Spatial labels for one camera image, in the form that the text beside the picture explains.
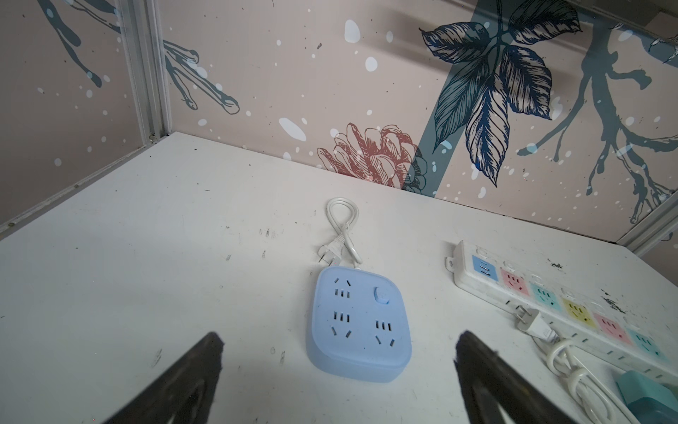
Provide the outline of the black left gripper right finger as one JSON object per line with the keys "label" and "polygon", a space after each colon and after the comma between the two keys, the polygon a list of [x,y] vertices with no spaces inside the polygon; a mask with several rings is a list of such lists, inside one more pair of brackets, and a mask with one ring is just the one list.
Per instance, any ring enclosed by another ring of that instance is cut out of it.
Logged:
{"label": "black left gripper right finger", "polygon": [[503,423],[503,413],[515,423],[573,422],[472,332],[462,333],[456,352],[455,367],[472,424]]}

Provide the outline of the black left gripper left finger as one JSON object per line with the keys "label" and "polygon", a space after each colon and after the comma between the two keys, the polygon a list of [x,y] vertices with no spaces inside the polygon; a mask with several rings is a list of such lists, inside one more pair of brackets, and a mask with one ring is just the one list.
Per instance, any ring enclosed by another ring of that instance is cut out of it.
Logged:
{"label": "black left gripper left finger", "polygon": [[222,370],[224,342],[209,332],[109,423],[206,423]]}

